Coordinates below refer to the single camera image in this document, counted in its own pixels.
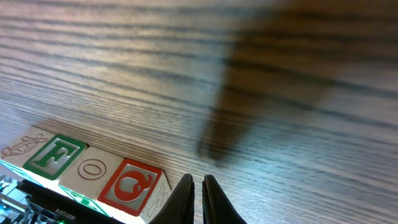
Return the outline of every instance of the white block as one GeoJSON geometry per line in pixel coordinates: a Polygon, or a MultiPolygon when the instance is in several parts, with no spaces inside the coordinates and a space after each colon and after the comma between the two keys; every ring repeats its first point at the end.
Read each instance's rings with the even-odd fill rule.
{"type": "Polygon", "coordinates": [[[59,186],[79,203],[110,217],[117,217],[115,208],[97,201],[98,195],[119,167],[123,158],[95,147],[89,147],[62,174],[59,186]]]}

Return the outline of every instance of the green square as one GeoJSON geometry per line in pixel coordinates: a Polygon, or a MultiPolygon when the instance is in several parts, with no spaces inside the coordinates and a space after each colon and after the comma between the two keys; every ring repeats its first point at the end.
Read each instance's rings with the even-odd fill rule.
{"type": "Polygon", "coordinates": [[[85,143],[57,134],[23,168],[48,180],[55,180],[85,148],[85,143]]]}
{"type": "Polygon", "coordinates": [[[5,167],[7,167],[9,170],[11,170],[14,173],[16,173],[17,175],[19,175],[20,177],[22,177],[23,179],[29,180],[37,185],[42,186],[35,179],[33,179],[31,176],[29,176],[27,173],[25,173],[21,168],[16,167],[16,166],[9,164],[7,162],[4,162],[4,161],[0,161],[0,163],[3,164],[5,167]]]}
{"type": "Polygon", "coordinates": [[[71,196],[71,198],[73,198],[75,201],[79,202],[80,204],[82,204],[86,207],[96,210],[97,212],[100,212],[106,216],[109,216],[97,203],[95,203],[94,200],[92,200],[82,194],[76,193],[66,187],[62,187],[61,185],[59,185],[59,186],[63,191],[65,191],[69,196],[71,196]]]}

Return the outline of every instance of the toy block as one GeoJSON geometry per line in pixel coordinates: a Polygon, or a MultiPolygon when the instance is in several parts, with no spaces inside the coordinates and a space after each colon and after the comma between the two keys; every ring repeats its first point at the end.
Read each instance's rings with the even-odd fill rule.
{"type": "Polygon", "coordinates": [[[131,159],[122,161],[98,197],[119,210],[124,223],[149,223],[163,207],[171,188],[163,170],[131,159]]]}
{"type": "Polygon", "coordinates": [[[86,147],[81,141],[57,134],[29,158],[23,168],[44,187],[70,197],[58,186],[59,178],[86,147]]]}
{"type": "Polygon", "coordinates": [[[9,146],[1,150],[0,163],[22,178],[41,185],[28,174],[29,172],[23,168],[23,165],[54,136],[48,131],[30,127],[24,134],[13,140],[9,146]]]}
{"type": "Polygon", "coordinates": [[[120,156],[91,146],[62,174],[58,185],[77,202],[115,217],[116,209],[97,198],[122,161],[120,156]]]}

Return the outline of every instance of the wooden table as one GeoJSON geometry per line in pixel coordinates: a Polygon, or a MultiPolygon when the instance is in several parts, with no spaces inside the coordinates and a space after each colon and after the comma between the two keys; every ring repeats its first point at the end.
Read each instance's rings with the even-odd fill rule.
{"type": "Polygon", "coordinates": [[[0,146],[36,125],[214,174],[248,223],[398,223],[398,2],[0,0],[0,146]]]}

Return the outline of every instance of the green letter block face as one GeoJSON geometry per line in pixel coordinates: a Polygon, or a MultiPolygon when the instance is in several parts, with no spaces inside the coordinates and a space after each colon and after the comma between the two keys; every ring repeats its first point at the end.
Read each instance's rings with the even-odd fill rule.
{"type": "Polygon", "coordinates": [[[92,200],[92,199],[90,199],[90,198],[88,198],[88,197],[86,197],[84,195],[78,194],[78,193],[76,193],[76,192],[74,192],[72,190],[69,190],[69,189],[67,189],[65,187],[62,187],[62,186],[60,186],[60,187],[69,196],[71,196],[73,199],[75,199],[80,204],[85,205],[85,206],[87,206],[87,207],[89,207],[89,208],[91,208],[93,210],[96,210],[97,212],[100,212],[100,213],[102,213],[102,214],[104,214],[106,216],[109,216],[97,203],[95,203],[94,200],[92,200]]]}
{"type": "Polygon", "coordinates": [[[57,134],[24,164],[24,168],[55,180],[85,148],[85,143],[57,134]]]}

